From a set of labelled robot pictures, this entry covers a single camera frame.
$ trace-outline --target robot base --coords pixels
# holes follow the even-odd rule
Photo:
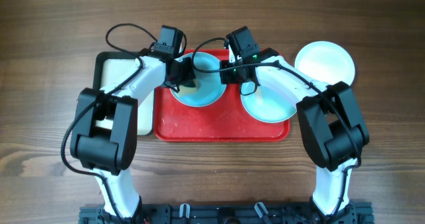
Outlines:
[[[311,203],[283,203],[279,205],[143,205],[139,215],[125,223],[143,224],[322,224]],[[339,213],[335,224],[373,224],[371,203],[351,201]],[[115,216],[105,213],[103,206],[80,208],[78,224],[120,223]]]

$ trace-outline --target blue bowl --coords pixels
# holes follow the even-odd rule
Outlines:
[[[193,53],[183,55],[178,60],[186,57],[192,57]],[[195,66],[203,70],[216,70],[220,68],[220,61],[213,55],[204,52],[197,52],[195,55]],[[173,96],[182,104],[200,108],[216,102],[226,90],[226,85],[221,84],[220,74],[204,73],[195,70],[196,79],[199,82],[199,88],[192,94],[179,96],[179,94],[171,91]]]

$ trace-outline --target wooden table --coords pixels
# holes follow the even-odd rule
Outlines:
[[[105,32],[127,22],[156,36],[179,27],[189,48],[247,25],[290,63],[312,41],[346,48],[371,134],[349,195],[373,202],[376,223],[425,222],[425,0],[0,0],[0,223],[75,223],[79,207],[102,202],[59,147],[96,55],[111,50]],[[111,39],[130,50],[151,42],[132,28]],[[315,166],[291,122],[278,143],[140,138],[135,187],[144,203],[307,201]]]

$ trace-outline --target white plate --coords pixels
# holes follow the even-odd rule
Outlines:
[[[242,93],[254,91],[255,84],[242,84]],[[264,86],[259,86],[254,94],[241,95],[240,99],[245,110],[261,122],[276,123],[291,118],[297,110],[284,98]]]
[[[193,53],[183,55],[179,60],[192,57]],[[220,68],[220,61],[214,56],[204,52],[197,52],[195,55],[195,66],[203,70],[216,70]],[[221,84],[220,74],[204,73],[195,71],[196,79],[199,82],[199,88],[192,94],[179,96],[171,91],[173,96],[182,104],[190,107],[203,107],[216,102],[226,90],[226,85]]]
[[[344,81],[351,85],[355,76],[354,62],[349,53],[328,41],[317,41],[304,46],[295,59],[295,68],[329,84]]]

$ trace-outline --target white arm segment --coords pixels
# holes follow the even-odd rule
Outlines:
[[[340,164],[335,171],[316,167],[316,189],[313,193],[313,201],[324,215],[332,214],[333,210],[336,208],[343,187],[343,170],[347,166],[354,165],[356,161],[357,158],[351,158]],[[351,169],[347,173],[348,176],[347,182],[345,183],[344,198],[339,210],[343,209],[350,202],[348,198],[348,186],[350,183]]]
[[[121,90],[114,93],[114,96],[130,96],[138,100],[140,105],[149,93],[156,87],[162,85],[165,81],[165,63],[159,61],[157,58],[148,56],[140,57],[143,61],[143,70],[140,71],[131,81],[129,81]],[[117,85],[122,83],[130,77],[139,67],[140,63],[136,59],[134,67],[126,72],[121,78],[116,80],[113,84],[101,88],[105,93],[113,90]],[[106,177],[108,186],[110,188],[112,199],[114,200],[120,217],[132,217],[137,205],[139,203],[139,194],[134,189],[133,178],[131,177],[130,170],[122,170],[118,176],[112,175],[109,171],[100,169],[93,169],[92,172],[98,173]],[[111,215],[116,215],[112,209],[111,203],[108,198],[105,186],[102,180],[96,177],[99,183],[100,190],[105,200],[105,211]]]
[[[114,93],[114,96],[130,96],[138,100],[140,105],[147,95],[156,87],[161,86],[165,81],[165,63],[159,61],[157,58],[148,56],[140,57],[143,61],[143,70],[129,81],[121,90]],[[121,78],[116,80],[113,84],[102,87],[105,93],[113,90],[117,85],[121,84],[125,79],[130,77],[139,67],[140,63],[135,59],[134,67],[128,70]]]
[[[133,178],[131,177],[130,169],[127,168],[122,170],[118,176],[112,175],[108,171],[96,168],[94,168],[92,172],[106,177],[112,194],[112,199],[115,202],[118,212],[120,212],[120,217],[132,217],[135,210],[137,209],[137,205],[139,204],[139,194],[134,189]],[[111,203],[109,202],[105,185],[98,177],[96,177],[96,181],[98,181],[100,190],[104,196],[105,211],[111,215],[116,215],[115,211],[112,209]]]
[[[326,90],[326,86],[329,85],[328,83],[314,80],[295,69],[288,64],[282,56],[272,56],[262,62],[274,62],[276,60],[278,60],[282,66],[293,70],[309,82],[312,82],[320,91]],[[267,87],[276,94],[284,97],[293,107],[296,107],[296,104],[306,96],[317,95],[308,85],[287,71],[279,70],[272,66],[259,66],[255,68],[255,71],[261,86]]]

